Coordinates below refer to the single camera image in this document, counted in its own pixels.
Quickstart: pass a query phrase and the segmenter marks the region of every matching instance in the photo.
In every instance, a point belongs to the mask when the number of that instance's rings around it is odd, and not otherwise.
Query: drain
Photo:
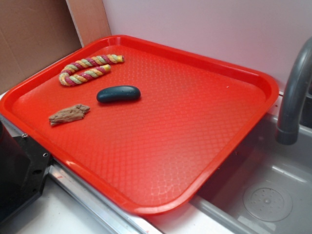
[[[293,208],[290,195],[268,182],[249,187],[244,193],[244,205],[252,216],[267,222],[286,218]]]

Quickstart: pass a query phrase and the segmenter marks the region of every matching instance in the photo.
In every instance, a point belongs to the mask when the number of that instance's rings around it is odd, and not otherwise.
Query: metal edge
[[[162,234],[145,219],[123,211],[57,161],[49,176],[113,234]]]

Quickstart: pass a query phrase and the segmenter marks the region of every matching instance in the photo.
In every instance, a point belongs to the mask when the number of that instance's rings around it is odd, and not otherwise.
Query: rope toy
[[[111,70],[110,64],[124,62],[125,59],[122,55],[100,55],[92,58],[83,58],[76,62],[72,62],[64,67],[58,79],[62,85],[75,86],[83,84],[91,79],[98,78]],[[84,71],[80,74],[75,72],[93,67],[94,68]]]

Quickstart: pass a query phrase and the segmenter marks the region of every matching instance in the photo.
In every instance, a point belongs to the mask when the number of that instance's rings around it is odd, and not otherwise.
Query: cardboard box
[[[64,0],[2,0],[0,94],[81,48]]]

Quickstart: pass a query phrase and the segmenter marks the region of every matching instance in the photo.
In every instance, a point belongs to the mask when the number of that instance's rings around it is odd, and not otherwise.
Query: sink
[[[276,122],[266,114],[191,201],[234,233],[312,233],[312,130],[281,145]]]

